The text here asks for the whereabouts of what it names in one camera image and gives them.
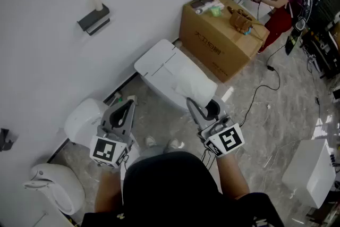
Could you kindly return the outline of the white urinal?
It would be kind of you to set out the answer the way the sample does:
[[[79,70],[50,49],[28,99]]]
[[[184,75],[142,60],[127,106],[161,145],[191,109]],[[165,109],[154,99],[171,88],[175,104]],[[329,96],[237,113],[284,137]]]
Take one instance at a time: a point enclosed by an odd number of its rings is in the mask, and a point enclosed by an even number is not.
[[[31,169],[25,189],[40,191],[62,213],[73,215],[85,201],[85,192],[75,173],[59,164],[38,164]]]

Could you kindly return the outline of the black wall paper holder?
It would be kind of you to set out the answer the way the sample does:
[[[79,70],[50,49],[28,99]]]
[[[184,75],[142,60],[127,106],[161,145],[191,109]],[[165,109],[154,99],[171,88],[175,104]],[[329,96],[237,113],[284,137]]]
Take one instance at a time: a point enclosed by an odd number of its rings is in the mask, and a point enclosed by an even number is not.
[[[108,17],[105,21],[103,21],[100,25],[96,26],[93,30],[90,30],[97,24],[100,20],[107,17],[110,13],[109,8],[103,4],[103,8],[100,11],[93,10],[89,14],[87,14],[84,18],[78,21],[78,25],[82,29],[82,31],[86,32],[89,36],[94,35],[105,25],[109,24],[111,19]]]

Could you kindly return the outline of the white tube packets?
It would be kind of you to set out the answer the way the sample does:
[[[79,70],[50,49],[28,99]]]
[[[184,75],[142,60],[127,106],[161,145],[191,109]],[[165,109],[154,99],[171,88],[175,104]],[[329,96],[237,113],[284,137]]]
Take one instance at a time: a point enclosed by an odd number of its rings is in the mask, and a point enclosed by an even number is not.
[[[208,2],[208,3],[204,4],[203,6],[198,7],[197,9],[195,9],[195,13],[196,13],[196,14],[202,14],[202,13],[204,13],[206,10],[209,10],[209,9],[211,9],[211,8],[213,8],[213,7],[218,7],[218,8],[220,8],[221,10],[223,10],[225,6],[224,6],[224,4],[221,3],[219,0],[214,0],[214,1],[212,1],[212,2]]]

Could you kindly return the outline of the white toilet with rounded tank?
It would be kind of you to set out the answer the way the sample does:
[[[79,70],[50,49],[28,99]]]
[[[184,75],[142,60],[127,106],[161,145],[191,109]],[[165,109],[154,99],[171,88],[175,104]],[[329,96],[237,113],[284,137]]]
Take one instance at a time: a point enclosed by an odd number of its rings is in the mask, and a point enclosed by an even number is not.
[[[101,119],[104,115],[104,112],[111,106],[91,98],[86,99],[81,104],[79,104],[79,106],[69,115],[65,122],[64,131],[69,140],[75,144],[80,144],[90,149],[91,139],[97,134],[97,127],[102,126]],[[116,129],[109,130],[113,131],[114,133],[118,133],[119,136],[122,136]],[[132,135],[131,137],[134,138],[134,144],[132,145],[130,152],[124,159],[120,168],[112,168],[106,165],[100,165],[94,161],[99,166],[108,167],[110,169],[122,169],[121,180],[125,178],[126,170],[140,156],[140,148],[132,134],[132,130],[130,135]]]

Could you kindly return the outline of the person's black shirt torso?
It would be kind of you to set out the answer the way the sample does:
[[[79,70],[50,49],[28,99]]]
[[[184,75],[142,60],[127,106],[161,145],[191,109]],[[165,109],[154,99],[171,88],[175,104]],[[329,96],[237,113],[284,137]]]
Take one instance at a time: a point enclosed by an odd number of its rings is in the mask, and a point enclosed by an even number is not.
[[[284,227],[267,194],[228,198],[203,162],[188,152],[134,163],[121,191],[120,210],[86,213],[81,227]]]

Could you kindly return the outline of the person's legs in jeans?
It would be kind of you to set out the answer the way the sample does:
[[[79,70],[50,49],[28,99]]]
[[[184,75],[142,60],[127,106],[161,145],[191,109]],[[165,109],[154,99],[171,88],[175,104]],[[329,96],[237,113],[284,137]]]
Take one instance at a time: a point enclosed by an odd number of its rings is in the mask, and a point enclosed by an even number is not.
[[[148,147],[147,149],[143,150],[140,153],[140,156],[133,162],[133,164],[141,160],[154,157],[154,156],[158,156],[161,154],[166,154],[166,153],[171,153],[171,152],[185,152],[185,151],[186,150],[183,148],[174,148],[170,146],[155,145],[155,146]]]

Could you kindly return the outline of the dark rectangular tray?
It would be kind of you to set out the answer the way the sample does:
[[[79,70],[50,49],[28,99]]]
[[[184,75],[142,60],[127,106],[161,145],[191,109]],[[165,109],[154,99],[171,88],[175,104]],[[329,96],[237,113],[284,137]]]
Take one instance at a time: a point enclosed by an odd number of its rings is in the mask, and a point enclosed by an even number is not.
[[[200,7],[203,7],[205,6],[207,3],[211,3],[213,2],[214,0],[196,0],[195,2],[192,2],[190,4],[190,6],[193,8],[193,9],[198,9]]]

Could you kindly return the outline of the white rectangular ceramic tank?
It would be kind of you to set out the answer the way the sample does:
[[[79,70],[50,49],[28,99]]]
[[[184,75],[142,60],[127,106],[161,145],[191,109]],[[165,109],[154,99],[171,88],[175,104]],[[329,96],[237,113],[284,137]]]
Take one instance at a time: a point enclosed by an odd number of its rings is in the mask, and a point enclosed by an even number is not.
[[[282,183],[302,204],[320,208],[336,178],[326,139],[302,140]]]

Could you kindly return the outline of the small black wall bracket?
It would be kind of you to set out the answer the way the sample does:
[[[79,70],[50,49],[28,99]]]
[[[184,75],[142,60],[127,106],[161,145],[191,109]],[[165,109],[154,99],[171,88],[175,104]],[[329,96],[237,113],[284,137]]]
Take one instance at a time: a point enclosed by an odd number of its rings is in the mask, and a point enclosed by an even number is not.
[[[8,151],[18,139],[9,129],[0,128],[0,152]]]

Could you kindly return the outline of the black equipment rack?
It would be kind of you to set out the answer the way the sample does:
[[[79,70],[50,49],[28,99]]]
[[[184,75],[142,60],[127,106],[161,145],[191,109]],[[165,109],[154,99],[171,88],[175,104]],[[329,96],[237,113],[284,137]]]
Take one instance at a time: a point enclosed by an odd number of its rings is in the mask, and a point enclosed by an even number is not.
[[[340,42],[331,31],[340,15],[340,0],[316,0],[308,21],[308,32],[302,37],[302,49],[314,58],[322,75],[331,79],[340,73]]]

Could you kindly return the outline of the person's left forearm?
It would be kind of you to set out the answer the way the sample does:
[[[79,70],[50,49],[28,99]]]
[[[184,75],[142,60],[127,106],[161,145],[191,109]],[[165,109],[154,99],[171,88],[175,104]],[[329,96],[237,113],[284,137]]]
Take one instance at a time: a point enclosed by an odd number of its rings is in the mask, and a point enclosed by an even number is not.
[[[95,200],[95,213],[116,212],[122,207],[120,170],[102,170]]]

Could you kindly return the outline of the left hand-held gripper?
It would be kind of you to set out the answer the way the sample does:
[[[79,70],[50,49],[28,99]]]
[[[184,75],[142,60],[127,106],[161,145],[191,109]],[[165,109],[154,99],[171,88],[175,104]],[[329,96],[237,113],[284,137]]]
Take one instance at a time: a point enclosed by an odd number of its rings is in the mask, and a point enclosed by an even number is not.
[[[135,102],[124,100],[108,108],[101,119],[102,126],[90,142],[90,158],[100,165],[120,168],[134,144],[130,135],[135,114]]]

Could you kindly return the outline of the white toilet with flat lid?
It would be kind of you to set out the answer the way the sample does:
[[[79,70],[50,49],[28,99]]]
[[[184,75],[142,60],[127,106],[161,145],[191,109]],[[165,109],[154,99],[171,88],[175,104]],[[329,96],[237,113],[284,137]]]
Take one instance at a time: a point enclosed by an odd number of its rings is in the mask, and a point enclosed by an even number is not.
[[[162,39],[135,62],[134,68],[159,97],[182,111],[188,111],[187,98],[174,90],[174,75],[185,65],[196,64],[168,40]],[[221,98],[215,93],[212,99]]]

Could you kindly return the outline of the person's right forearm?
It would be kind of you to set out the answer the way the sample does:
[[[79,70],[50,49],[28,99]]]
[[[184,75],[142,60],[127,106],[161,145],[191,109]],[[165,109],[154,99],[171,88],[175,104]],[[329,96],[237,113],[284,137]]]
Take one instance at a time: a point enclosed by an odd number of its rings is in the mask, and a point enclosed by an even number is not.
[[[250,193],[249,186],[233,154],[219,157],[216,162],[223,195],[232,199],[240,199]]]

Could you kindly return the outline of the white toilet paper roll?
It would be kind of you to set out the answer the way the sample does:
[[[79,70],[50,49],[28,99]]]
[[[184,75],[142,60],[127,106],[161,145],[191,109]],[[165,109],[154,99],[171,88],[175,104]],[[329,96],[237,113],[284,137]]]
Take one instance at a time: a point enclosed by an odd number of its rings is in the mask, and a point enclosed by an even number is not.
[[[185,65],[174,75],[174,90],[185,98],[190,98],[201,108],[211,101],[218,85],[210,80],[196,65]]]

